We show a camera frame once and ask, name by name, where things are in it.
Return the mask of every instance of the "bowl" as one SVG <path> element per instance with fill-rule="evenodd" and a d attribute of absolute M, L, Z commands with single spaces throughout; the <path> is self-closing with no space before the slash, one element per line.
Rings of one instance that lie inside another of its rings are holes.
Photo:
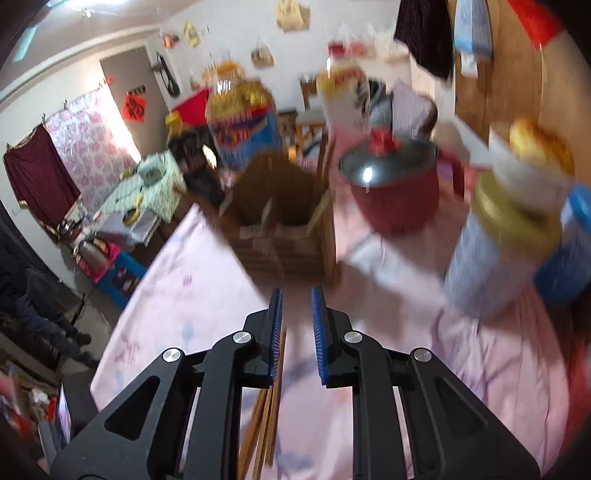
<path fill-rule="evenodd" d="M 574 178 L 558 170 L 517 158 L 509 146 L 509 125 L 491 125 L 489 152 L 499 185 L 520 208 L 535 215 L 559 214 L 574 186 Z"/>

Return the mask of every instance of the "white bottle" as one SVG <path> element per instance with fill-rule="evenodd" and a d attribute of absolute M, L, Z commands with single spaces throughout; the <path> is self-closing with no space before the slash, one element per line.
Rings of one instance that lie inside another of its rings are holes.
<path fill-rule="evenodd" d="M 318 75 L 317 90 L 335 160 L 369 136 L 369 81 L 354 59 L 345 56 L 342 43 L 329 44 L 326 71 Z"/>

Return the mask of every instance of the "maroon curtain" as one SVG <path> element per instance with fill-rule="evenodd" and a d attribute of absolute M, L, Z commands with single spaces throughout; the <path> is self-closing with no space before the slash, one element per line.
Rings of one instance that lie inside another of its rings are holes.
<path fill-rule="evenodd" d="M 4 155 L 8 179 L 19 202 L 54 230 L 80 196 L 42 125 L 27 140 Z"/>
<path fill-rule="evenodd" d="M 447 0 L 402 0 L 394 38 L 417 63 L 447 80 L 453 72 L 453 32 Z"/>

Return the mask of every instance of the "tablecloth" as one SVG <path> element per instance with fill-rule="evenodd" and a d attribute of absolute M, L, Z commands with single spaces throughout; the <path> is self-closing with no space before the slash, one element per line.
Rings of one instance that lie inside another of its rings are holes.
<path fill-rule="evenodd" d="M 145 186 L 137 174 L 122 180 L 101 207 L 103 213 L 125 213 L 131 210 L 137 194 L 141 191 L 144 195 L 142 208 L 152 210 L 166 223 L 171 222 L 180 202 L 180 195 L 175 192 L 174 187 L 177 186 L 181 191 L 186 191 L 187 187 L 172 153 L 167 150 L 155 155 L 160 155 L 164 160 L 166 173 L 162 179 L 150 186 Z"/>
<path fill-rule="evenodd" d="M 325 290 L 328 306 L 348 313 L 356 330 L 386 348 L 430 348 L 546 471 L 560 450 L 569 395 L 558 342 L 533 287 L 494 322 L 460 317 L 446 304 L 441 277 L 466 206 L 442 197 L 438 214 L 422 231 L 384 239 L 364 224 L 349 197 L 346 189 L 337 192 L 340 281 Z M 98 407 L 106 406 L 165 349 L 201 351 L 240 330 L 248 314 L 267 307 L 273 286 L 255 284 L 194 207 L 113 332 L 91 386 Z M 279 286 L 284 289 L 287 346 L 275 465 L 263 478 L 350 478 L 352 396 L 350 389 L 327 390 L 320 384 L 312 285 Z M 243 428 L 255 397 L 255 390 L 243 393 Z M 401 430 L 408 459 L 404 424 Z"/>

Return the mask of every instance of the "pink floral cloth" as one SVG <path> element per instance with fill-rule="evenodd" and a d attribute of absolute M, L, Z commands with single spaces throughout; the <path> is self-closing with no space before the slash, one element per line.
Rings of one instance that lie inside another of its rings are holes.
<path fill-rule="evenodd" d="M 431 349 L 497 415 L 545 472 L 562 444 L 569 392 L 564 361 L 544 306 L 529 285 L 495 322 L 459 316 L 447 305 L 441 277 L 467 206 L 442 196 L 419 232 L 385 239 L 372 233 L 350 191 L 336 192 L 340 281 L 327 305 L 346 312 L 356 330 L 393 350 Z M 121 314 L 91 392 L 104 408 L 167 348 L 211 348 L 267 308 L 273 281 L 252 281 L 231 248 L 193 207 L 168 240 Z M 351 478 L 350 388 L 328 390 L 318 377 L 310 289 L 286 281 L 287 328 L 275 463 L 264 480 Z M 242 433 L 256 391 L 242 396 Z M 401 423 L 407 465 L 410 447 Z M 408 477 L 413 477 L 409 468 Z"/>
<path fill-rule="evenodd" d="M 135 161 L 127 148 L 118 147 L 109 127 L 114 102 L 101 88 L 85 93 L 66 109 L 46 120 L 46 128 L 72 180 L 82 194 L 82 203 L 92 215 L 115 186 L 119 175 Z"/>

